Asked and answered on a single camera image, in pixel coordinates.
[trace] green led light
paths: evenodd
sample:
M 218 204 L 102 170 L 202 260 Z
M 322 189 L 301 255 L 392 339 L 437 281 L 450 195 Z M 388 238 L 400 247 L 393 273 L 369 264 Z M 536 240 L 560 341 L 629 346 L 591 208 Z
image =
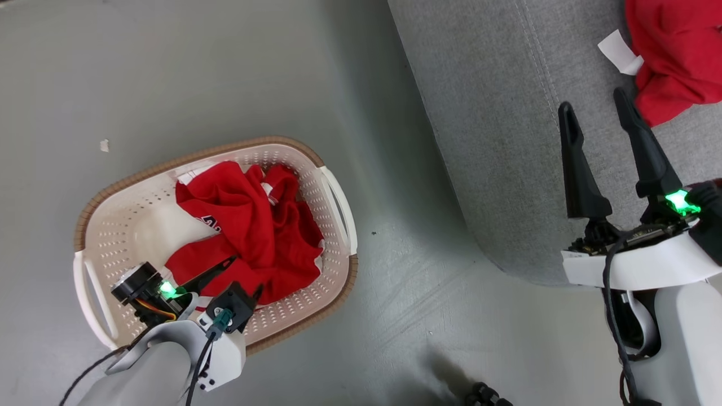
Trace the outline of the green led light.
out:
M 172 298 L 175 296 L 175 288 L 167 280 L 160 286 L 160 293 L 165 298 Z
M 668 202 L 672 203 L 672 208 L 675 209 L 679 214 L 686 215 L 688 213 L 698 213 L 702 211 L 698 206 L 687 203 L 684 198 L 687 192 L 685 190 L 675 191 L 673 194 L 668 194 L 664 198 Z

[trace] printed number on shirt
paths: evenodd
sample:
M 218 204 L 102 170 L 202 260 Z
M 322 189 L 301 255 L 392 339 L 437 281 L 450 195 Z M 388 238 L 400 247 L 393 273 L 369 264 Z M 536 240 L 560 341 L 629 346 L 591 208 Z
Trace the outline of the printed number on shirt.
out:
M 221 227 L 218 225 L 218 222 L 213 218 L 213 216 L 203 216 L 199 218 L 199 220 L 206 223 L 210 228 L 213 228 L 217 232 L 221 232 Z

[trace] yellow wire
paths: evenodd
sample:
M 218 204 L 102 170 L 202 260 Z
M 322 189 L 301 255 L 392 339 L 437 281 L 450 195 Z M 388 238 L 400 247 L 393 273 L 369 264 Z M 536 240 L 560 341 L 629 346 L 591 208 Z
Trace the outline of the yellow wire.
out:
M 160 310 L 159 308 L 155 308 L 141 299 L 136 299 L 136 301 L 138 301 L 138 304 L 140 306 L 143 306 L 154 313 L 159 313 L 159 314 L 162 314 L 163 316 L 170 317 L 169 321 L 175 321 L 177 319 L 177 317 L 173 313 L 169 313 L 167 311 Z

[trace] laundry basket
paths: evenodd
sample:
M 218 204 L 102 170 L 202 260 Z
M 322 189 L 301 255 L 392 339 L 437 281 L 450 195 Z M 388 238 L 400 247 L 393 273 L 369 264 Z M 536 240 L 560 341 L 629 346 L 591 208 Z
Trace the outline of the laundry basket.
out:
M 110 294 L 118 278 L 145 261 L 160 269 L 181 246 L 212 233 L 175 203 L 178 177 L 228 160 L 242 167 L 282 163 L 292 168 L 326 241 L 321 276 L 253 314 L 244 332 L 247 354 L 308 328 L 346 300 L 358 261 L 356 227 L 341 186 L 309 147 L 284 137 L 252 139 L 129 176 L 102 190 L 85 207 L 75 231 L 75 289 L 90 328 L 109 348 L 129 344 L 146 328 L 131 306 L 122 306 Z

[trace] sofa cushion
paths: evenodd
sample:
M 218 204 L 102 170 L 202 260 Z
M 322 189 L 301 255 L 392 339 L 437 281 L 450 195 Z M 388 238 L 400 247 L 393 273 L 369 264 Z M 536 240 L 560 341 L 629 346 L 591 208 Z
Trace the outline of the sofa cushion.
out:
M 503 271 L 567 283 L 568 220 L 557 107 L 567 100 L 612 223 L 645 209 L 612 91 L 633 92 L 597 44 L 626 33 L 621 0 L 389 0 L 469 229 Z M 695 106 L 654 129 L 685 183 L 722 175 L 722 105 Z

